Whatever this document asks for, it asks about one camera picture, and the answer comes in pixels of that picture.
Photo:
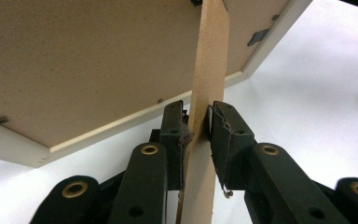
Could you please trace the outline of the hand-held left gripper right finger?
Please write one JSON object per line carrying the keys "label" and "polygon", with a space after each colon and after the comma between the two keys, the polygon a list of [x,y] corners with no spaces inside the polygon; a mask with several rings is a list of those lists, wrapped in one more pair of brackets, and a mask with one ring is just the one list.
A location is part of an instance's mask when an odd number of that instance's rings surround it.
{"label": "hand-held left gripper right finger", "polygon": [[282,148],[258,143],[232,105],[210,107],[213,165],[227,196],[243,190],[255,224],[349,224]]}

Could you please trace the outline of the wooden picture frame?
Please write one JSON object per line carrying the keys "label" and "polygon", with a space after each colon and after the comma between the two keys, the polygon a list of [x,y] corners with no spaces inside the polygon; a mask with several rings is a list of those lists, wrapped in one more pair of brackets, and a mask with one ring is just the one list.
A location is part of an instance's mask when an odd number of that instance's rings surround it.
{"label": "wooden picture frame", "polygon": [[0,0],[0,224],[29,224],[72,175],[123,169],[165,105],[190,107],[190,189],[171,221],[209,222],[208,106],[264,61],[311,0]]}

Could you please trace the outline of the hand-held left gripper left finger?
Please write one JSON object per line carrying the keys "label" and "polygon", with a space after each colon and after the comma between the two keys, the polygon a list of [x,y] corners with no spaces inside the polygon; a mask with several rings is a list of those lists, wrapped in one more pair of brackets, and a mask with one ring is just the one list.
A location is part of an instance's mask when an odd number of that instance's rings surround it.
{"label": "hand-held left gripper left finger", "polygon": [[167,192],[185,185],[187,119],[181,100],[165,106],[160,127],[131,153],[107,224],[166,224]]}

